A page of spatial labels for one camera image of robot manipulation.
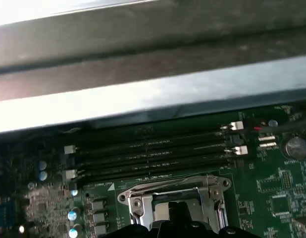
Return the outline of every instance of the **black memory slot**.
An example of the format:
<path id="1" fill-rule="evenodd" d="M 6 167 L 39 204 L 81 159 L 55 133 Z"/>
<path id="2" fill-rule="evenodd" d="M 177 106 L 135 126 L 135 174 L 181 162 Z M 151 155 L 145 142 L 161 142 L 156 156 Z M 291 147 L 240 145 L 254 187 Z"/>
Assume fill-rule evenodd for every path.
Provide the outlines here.
<path id="1" fill-rule="evenodd" d="M 181 135 L 160 139 L 144 139 L 143 141 L 135 141 L 131 143 L 116 144 L 99 148 L 101 145 L 95 145 L 95 148 L 89 146 L 80 147 L 78 156 L 85 158 L 99 157 L 99 156 L 113 156 L 126 153 L 144 152 L 153 149 L 169 148 L 174 146 L 191 145 L 207 141 L 221 141 L 224 140 L 222 132 L 207 132 L 201 134 Z"/>
<path id="2" fill-rule="evenodd" d="M 105 175 L 112 175 L 112 174 L 129 174 L 138 171 L 150 171 L 150 170 L 158 170 L 158 169 L 165 169 L 165 168 L 172 168 L 179 165 L 191 165 L 199 162 L 204 163 L 212 163 L 213 161 L 223 161 L 227 160 L 227 158 L 223 157 L 222 153 L 217 153 L 210 156 L 195 156 L 195 157 L 183 157 L 183 158 L 176 158 L 172 160 L 167 160 L 165 162 L 154 162 L 149 164 L 143 165 L 133 165 L 133 166 L 122 166 L 122 167 L 115 167 L 111 169 L 99 169 L 95 171 L 87 171 L 85 172 L 86 176 L 105 176 Z"/>
<path id="3" fill-rule="evenodd" d="M 168 161 L 173 158 L 182 158 L 195 155 L 205 155 L 222 153 L 225 149 L 224 141 L 222 144 L 202 143 L 194 146 L 182 146 L 171 149 L 155 150 L 146 153 L 135 153 L 115 157 L 98 158 L 88 160 L 80 164 L 80 170 L 98 170 L 99 168 L 114 168 L 118 166 L 151 163 L 155 161 Z"/>
<path id="4" fill-rule="evenodd" d="M 108 180 L 116 180 L 116 179 L 130 179 L 130 178 L 140 178 L 140 177 L 147 177 L 147 176 L 158 176 L 163 175 L 165 173 L 173 173 L 176 171 L 183 171 L 187 169 L 195 169 L 195 168 L 211 168 L 211 167 L 219 167 L 219 166 L 227 166 L 229 165 L 229 161 L 227 159 L 221 160 L 213 160 L 207 162 L 199 162 L 193 164 L 180 164 L 180 165 L 172 165 L 171 168 L 158 168 L 158 169 L 151 169 L 147 171 L 132 171 L 128 174 L 111 174 L 106 176 L 87 176 L 78 180 L 78 183 L 81 185 L 87 185 L 89 183 L 101 182 L 101 181 L 108 181 Z"/>

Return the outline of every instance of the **capacitor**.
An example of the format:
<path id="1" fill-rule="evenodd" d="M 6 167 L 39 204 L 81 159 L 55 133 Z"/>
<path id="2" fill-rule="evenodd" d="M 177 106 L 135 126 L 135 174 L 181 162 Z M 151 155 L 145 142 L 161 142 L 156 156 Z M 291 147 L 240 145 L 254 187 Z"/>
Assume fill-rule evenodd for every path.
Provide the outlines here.
<path id="1" fill-rule="evenodd" d="M 77 196 L 78 190 L 71 190 L 70 194 L 74 197 Z"/>
<path id="2" fill-rule="evenodd" d="M 39 173 L 39 180 L 45 181 L 48 178 L 48 173 L 46 171 L 41 171 Z"/>
<path id="3" fill-rule="evenodd" d="M 275 126 L 278 126 L 278 122 L 277 120 L 272 119 L 268 121 L 268 125 L 275 127 Z"/>
<path id="4" fill-rule="evenodd" d="M 29 184 L 28 184 L 28 189 L 29 189 L 29 190 L 33 190 L 35 187 L 36 187 L 36 183 L 34 183 L 34 182 L 29 182 Z"/>
<path id="5" fill-rule="evenodd" d="M 39 161 L 39 170 L 40 171 L 45 170 L 47 166 L 48 165 L 47 165 L 47 163 L 44 160 L 40 160 Z"/>
<path id="6" fill-rule="evenodd" d="M 285 151 L 289 158 L 295 160 L 306 159 L 306 141 L 301 137 L 293 137 L 285 145 Z"/>
<path id="7" fill-rule="evenodd" d="M 27 222 L 27 223 L 19 226 L 19 233 L 23 234 L 25 232 L 28 232 L 33 227 L 35 227 L 35 222 Z"/>
<path id="8" fill-rule="evenodd" d="M 80 224 L 75 224 L 72 229 L 69 230 L 68 235 L 70 238 L 79 238 L 83 232 L 83 227 Z"/>
<path id="9" fill-rule="evenodd" d="M 78 207 L 74 207 L 70 212 L 67 214 L 67 217 L 70 221 L 75 221 L 80 215 L 80 209 Z"/>

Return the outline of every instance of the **electrolytic capacitor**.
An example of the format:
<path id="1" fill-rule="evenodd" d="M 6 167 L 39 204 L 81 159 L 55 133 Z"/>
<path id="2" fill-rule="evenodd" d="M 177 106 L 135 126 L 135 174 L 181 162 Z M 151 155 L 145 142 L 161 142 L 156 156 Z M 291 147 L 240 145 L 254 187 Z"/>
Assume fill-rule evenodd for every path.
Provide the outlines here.
<path id="1" fill-rule="evenodd" d="M 47 166 L 48 165 L 44 160 L 39 161 L 39 170 L 40 171 L 45 170 Z"/>
<path id="2" fill-rule="evenodd" d="M 23 234 L 25 232 L 28 232 L 34 226 L 35 226 L 35 222 L 27 222 L 27 223 L 19 226 L 19 233 Z"/>
<path id="3" fill-rule="evenodd" d="M 41 171 L 39 173 L 39 180 L 45 181 L 48 178 L 48 173 L 46 171 Z"/>
<path id="4" fill-rule="evenodd" d="M 68 235 L 70 238 L 79 238 L 83 232 L 83 227 L 80 224 L 75 224 L 72 229 L 69 230 Z"/>
<path id="5" fill-rule="evenodd" d="M 71 190 L 70 194 L 74 197 L 77 196 L 78 190 Z"/>
<path id="6" fill-rule="evenodd" d="M 80 216 L 80 209 L 78 207 L 74 207 L 70 212 L 67 214 L 67 217 L 70 221 L 75 221 Z"/>

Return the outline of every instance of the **cable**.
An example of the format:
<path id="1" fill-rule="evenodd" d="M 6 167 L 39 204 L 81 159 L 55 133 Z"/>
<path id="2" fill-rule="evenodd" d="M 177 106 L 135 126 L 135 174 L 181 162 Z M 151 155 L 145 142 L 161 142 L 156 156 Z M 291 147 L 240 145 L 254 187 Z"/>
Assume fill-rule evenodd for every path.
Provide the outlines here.
<path id="1" fill-rule="evenodd" d="M 296 121 L 288 122 L 280 126 L 255 126 L 253 129 L 255 132 L 260 133 L 283 133 L 297 129 L 306 128 L 306 118 Z"/>

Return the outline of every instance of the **cpu socket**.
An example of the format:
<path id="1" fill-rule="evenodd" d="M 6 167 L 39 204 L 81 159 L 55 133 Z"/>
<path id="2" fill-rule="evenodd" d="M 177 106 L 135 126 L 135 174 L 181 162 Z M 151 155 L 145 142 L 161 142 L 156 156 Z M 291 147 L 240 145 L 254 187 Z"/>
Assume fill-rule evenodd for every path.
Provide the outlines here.
<path id="1" fill-rule="evenodd" d="M 228 178 L 192 176 L 136 185 L 118 195 L 129 207 L 132 224 L 151 229 L 157 221 L 174 220 L 176 209 L 188 207 L 192 221 L 209 224 L 215 233 L 228 225 L 223 192 L 231 186 Z"/>

